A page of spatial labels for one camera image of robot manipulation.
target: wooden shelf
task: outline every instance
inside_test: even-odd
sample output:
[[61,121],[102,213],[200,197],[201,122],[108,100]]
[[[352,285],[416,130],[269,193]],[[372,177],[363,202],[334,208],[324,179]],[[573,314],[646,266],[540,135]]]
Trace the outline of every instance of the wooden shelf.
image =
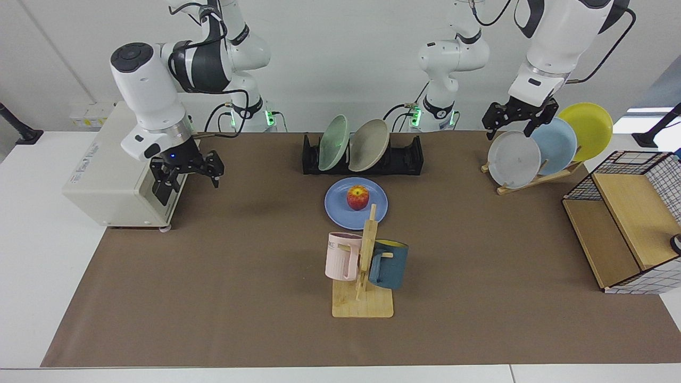
[[601,288],[641,272],[603,201],[563,200],[563,206]]
[[681,228],[648,177],[597,173],[593,179],[641,270],[678,257],[669,240]]

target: brown paper surface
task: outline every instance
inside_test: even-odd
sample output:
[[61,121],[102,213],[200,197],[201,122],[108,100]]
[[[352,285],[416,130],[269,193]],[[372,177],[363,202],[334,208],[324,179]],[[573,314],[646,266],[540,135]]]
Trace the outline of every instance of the brown paper surface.
[[220,188],[189,177],[169,233],[107,230],[42,366],[681,362],[658,296],[598,289],[561,205],[586,171],[497,196],[483,132],[421,137],[420,177],[368,177],[378,237],[410,247],[393,318],[331,316],[323,199],[343,177],[302,175],[302,135],[206,139]]

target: red apple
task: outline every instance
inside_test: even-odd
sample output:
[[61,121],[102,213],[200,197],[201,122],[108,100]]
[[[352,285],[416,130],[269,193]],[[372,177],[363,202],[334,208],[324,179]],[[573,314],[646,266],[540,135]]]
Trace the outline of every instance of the red apple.
[[369,191],[362,185],[355,185],[347,191],[347,204],[353,210],[362,210],[369,204]]

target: green plate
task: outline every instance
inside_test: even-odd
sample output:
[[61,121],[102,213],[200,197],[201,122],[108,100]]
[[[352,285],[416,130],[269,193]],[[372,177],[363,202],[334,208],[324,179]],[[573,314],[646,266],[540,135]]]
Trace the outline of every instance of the green plate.
[[349,139],[347,119],[341,114],[331,121],[319,143],[319,169],[322,172],[333,168],[343,158]]

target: teal mug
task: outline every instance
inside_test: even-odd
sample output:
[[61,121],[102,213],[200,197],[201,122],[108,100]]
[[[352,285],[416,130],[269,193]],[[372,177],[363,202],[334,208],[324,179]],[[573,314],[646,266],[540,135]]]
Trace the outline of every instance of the teal mug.
[[377,239],[374,245],[369,282],[392,290],[402,287],[409,246],[388,239]]

